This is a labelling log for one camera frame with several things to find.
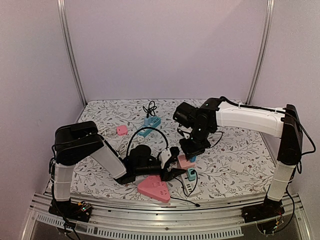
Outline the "blue plug adapter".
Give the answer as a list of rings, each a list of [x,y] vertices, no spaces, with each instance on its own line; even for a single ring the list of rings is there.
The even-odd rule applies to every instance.
[[[194,163],[196,161],[197,157],[193,156],[189,159],[189,162]]]

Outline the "white power strip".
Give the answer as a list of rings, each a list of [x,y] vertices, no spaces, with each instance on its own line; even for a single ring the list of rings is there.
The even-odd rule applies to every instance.
[[[189,181],[186,173],[182,174],[180,179],[182,181],[184,192],[188,198],[196,197],[201,193],[196,181]]]

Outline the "pink power strip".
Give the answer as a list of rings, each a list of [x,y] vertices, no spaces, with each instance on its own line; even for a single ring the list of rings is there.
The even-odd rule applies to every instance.
[[[159,175],[149,175],[137,185],[137,191],[162,203],[168,203],[171,199],[168,185]]]

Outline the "teal small adapter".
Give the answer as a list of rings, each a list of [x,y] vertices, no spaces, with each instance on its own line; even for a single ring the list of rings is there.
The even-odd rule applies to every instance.
[[[187,178],[190,182],[193,182],[197,179],[197,171],[194,168],[187,169]]]

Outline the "teal power strip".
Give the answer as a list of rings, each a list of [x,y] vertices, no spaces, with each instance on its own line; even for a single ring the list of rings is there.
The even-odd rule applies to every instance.
[[[161,124],[161,118],[158,116],[150,116],[152,117],[152,122],[145,126],[144,124],[139,128],[139,132],[137,133],[139,136],[146,137],[149,135],[153,129],[157,128]]]

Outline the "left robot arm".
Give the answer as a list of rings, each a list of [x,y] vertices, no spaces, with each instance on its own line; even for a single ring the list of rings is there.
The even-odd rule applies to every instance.
[[[72,182],[75,179],[75,167],[86,160],[94,161],[118,184],[132,183],[138,176],[156,175],[162,182],[169,182],[186,173],[181,168],[173,168],[178,161],[180,150],[169,146],[164,139],[165,148],[157,156],[152,149],[139,144],[132,147],[130,139],[121,155],[99,133],[93,121],[84,121],[59,127],[54,133],[51,147],[53,156],[49,162],[51,177],[51,203],[48,212],[63,220],[88,222],[92,214],[90,203],[71,200]]]

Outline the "pink cube socket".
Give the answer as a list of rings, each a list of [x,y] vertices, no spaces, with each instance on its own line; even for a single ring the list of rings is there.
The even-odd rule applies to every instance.
[[[177,159],[178,159],[177,167],[179,169],[187,170],[189,168],[194,168],[196,165],[196,162],[191,162],[191,161],[187,160],[184,154],[179,155],[177,157]]]

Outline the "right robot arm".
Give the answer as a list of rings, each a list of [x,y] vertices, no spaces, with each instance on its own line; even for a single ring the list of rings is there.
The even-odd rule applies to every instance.
[[[225,96],[212,97],[201,106],[182,102],[176,107],[172,118],[189,130],[181,134],[179,141],[188,159],[203,154],[211,147],[209,135],[222,128],[269,135],[280,141],[275,169],[263,202],[241,210],[245,223],[282,216],[285,213],[283,197],[289,194],[289,185],[295,173],[302,171],[302,157],[316,152],[316,145],[292,104],[271,108],[236,103]]]

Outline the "light blue charger plug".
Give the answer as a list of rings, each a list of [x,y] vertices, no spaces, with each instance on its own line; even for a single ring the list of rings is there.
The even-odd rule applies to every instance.
[[[148,126],[152,121],[153,121],[153,117],[152,117],[152,116],[145,117],[145,118],[143,119],[143,125],[144,125],[144,126]]]

